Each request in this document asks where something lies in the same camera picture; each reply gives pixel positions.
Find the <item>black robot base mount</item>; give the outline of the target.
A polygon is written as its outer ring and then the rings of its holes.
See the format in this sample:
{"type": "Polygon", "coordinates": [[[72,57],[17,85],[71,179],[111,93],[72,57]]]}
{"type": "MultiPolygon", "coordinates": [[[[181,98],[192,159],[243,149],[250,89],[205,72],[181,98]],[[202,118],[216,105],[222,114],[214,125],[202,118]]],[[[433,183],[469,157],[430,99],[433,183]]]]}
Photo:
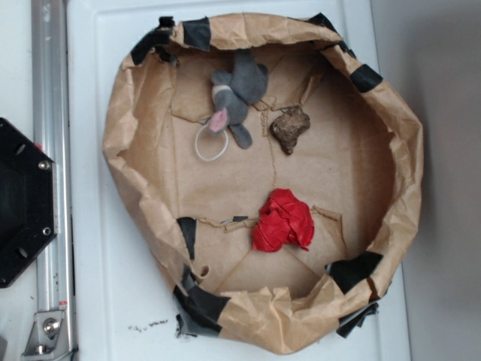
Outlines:
{"type": "Polygon", "coordinates": [[[54,162],[1,119],[1,288],[10,287],[55,237],[54,162]]]}

